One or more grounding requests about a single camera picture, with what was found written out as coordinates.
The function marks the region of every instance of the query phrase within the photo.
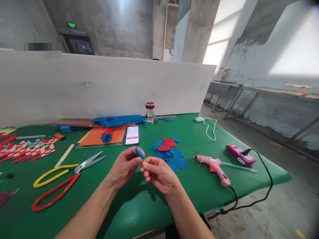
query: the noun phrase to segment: hot glue gun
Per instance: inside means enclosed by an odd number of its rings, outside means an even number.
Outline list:
[[[230,187],[230,180],[226,176],[226,174],[223,172],[223,170],[220,168],[222,165],[222,162],[218,158],[212,158],[208,156],[192,156],[192,158],[196,159],[200,163],[205,163],[209,165],[210,172],[216,172],[218,177],[220,178],[220,181],[224,187]]]

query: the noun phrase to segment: white plug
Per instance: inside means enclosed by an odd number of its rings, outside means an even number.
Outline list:
[[[202,121],[204,121],[204,118],[202,118],[202,117],[196,117],[195,120],[196,120],[196,122],[202,122]]]

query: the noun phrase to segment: power cord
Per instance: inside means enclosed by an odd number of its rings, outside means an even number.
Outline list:
[[[214,139],[212,139],[212,138],[208,135],[208,133],[207,133],[208,128],[209,128],[209,124],[205,124],[205,120],[210,120],[212,123],[214,123],[213,120],[216,121],[215,124],[214,124],[214,129],[213,129]],[[216,128],[217,120],[216,120],[216,119],[211,119],[211,118],[204,118],[203,123],[204,123],[204,125],[207,125],[207,129],[206,129],[206,135],[207,135],[207,137],[210,138],[210,140],[215,141],[215,140],[216,140],[215,128]]]
[[[237,196],[237,194],[236,194],[236,192],[235,192],[235,189],[234,189],[232,186],[230,186],[230,189],[231,189],[231,190],[234,192],[234,194],[235,194],[235,198],[236,198],[236,203],[235,203],[235,205],[234,205],[232,208],[230,208],[230,209],[228,209],[228,210],[226,210],[226,211],[215,213],[213,216],[207,218],[208,220],[217,217],[219,214],[227,214],[227,213],[229,213],[230,211],[234,211],[234,210],[241,209],[241,208],[244,208],[244,207],[251,207],[252,205],[254,205],[254,204],[256,204],[256,203],[261,202],[261,201],[264,201],[264,200],[267,199],[267,197],[268,197],[268,195],[269,195],[269,193],[270,193],[270,190],[272,189],[272,186],[273,186],[273,180],[272,180],[272,177],[271,177],[271,175],[270,175],[270,172],[269,172],[267,166],[265,165],[265,163],[264,163],[262,157],[260,156],[260,154],[259,154],[256,150],[254,150],[254,149],[246,149],[244,152],[242,152],[242,155],[244,155],[244,156],[248,155],[248,153],[249,153],[251,150],[255,151],[255,152],[258,154],[258,156],[259,156],[261,162],[263,163],[263,165],[264,165],[264,167],[265,167],[265,169],[266,169],[266,171],[267,171],[267,173],[268,173],[268,175],[269,175],[269,178],[270,178],[270,188],[269,188],[269,190],[268,190],[268,192],[267,192],[267,194],[266,194],[266,197],[265,197],[264,199],[257,200],[257,201],[255,201],[255,202],[253,202],[252,204],[245,205],[245,206],[240,206],[240,207],[235,208],[235,207],[237,206],[237,204],[238,204],[238,196]]]

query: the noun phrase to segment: smartphone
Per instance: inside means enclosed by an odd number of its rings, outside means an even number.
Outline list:
[[[136,145],[140,143],[139,126],[128,126],[126,127],[126,140],[125,146]]]

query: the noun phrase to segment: red jar lid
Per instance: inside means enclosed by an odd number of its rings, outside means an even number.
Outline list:
[[[147,102],[146,105],[145,105],[145,107],[150,110],[150,109],[155,108],[155,105],[154,105],[153,102]]]

